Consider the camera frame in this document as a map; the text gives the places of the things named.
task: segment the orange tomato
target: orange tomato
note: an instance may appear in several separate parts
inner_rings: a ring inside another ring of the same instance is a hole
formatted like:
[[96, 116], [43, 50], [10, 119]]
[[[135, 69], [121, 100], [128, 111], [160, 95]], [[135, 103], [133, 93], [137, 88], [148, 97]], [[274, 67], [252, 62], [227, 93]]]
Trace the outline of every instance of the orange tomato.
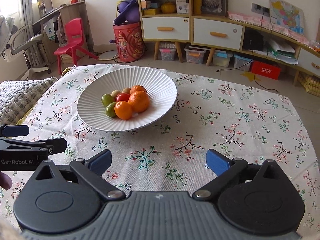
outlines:
[[133, 86], [130, 90], [130, 94], [136, 92], [136, 91], [144, 91], [147, 93], [146, 89], [143, 87], [143, 86], [140, 86], [140, 85], [136, 85], [136, 86]]
[[122, 120], [128, 120], [132, 116], [132, 107], [126, 101], [119, 101], [115, 105], [115, 113]]
[[149, 107], [150, 99], [146, 92], [136, 91], [130, 95], [128, 103], [132, 106], [133, 111], [141, 113]]

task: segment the finger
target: finger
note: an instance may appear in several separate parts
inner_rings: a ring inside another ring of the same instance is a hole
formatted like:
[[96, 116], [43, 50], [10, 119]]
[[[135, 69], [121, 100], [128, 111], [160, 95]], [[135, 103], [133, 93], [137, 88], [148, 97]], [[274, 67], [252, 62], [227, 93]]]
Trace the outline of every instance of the finger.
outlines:
[[0, 187], [4, 189], [9, 189], [12, 187], [12, 180], [11, 178], [2, 172], [0, 172]]

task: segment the checkered cushion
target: checkered cushion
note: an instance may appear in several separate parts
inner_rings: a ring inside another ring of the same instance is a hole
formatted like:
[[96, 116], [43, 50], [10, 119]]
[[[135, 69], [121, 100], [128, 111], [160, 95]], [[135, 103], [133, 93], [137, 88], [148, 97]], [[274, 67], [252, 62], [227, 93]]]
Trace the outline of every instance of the checkered cushion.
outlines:
[[15, 125], [57, 80], [51, 77], [1, 83], [0, 124]]

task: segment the electrical outlet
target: electrical outlet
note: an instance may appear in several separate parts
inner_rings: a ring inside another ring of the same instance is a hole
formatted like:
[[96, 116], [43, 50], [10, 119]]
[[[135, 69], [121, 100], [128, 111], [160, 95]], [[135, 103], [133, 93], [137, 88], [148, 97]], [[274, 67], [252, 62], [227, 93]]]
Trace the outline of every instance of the electrical outlet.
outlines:
[[252, 3], [251, 11], [258, 13], [258, 14], [261, 14], [261, 15], [263, 15], [263, 12], [264, 12], [264, 16], [270, 16], [269, 8], [263, 7], [261, 5], [255, 4], [255, 3]]

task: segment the red tomato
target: red tomato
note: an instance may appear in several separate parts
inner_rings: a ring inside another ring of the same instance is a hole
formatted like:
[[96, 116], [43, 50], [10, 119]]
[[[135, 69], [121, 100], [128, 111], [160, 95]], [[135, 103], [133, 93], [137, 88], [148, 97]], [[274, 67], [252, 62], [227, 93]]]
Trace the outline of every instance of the red tomato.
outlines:
[[119, 101], [128, 102], [128, 101], [129, 101], [129, 97], [130, 97], [130, 94], [120, 93], [120, 94], [117, 95], [117, 97], [116, 97], [116, 102], [119, 102]]

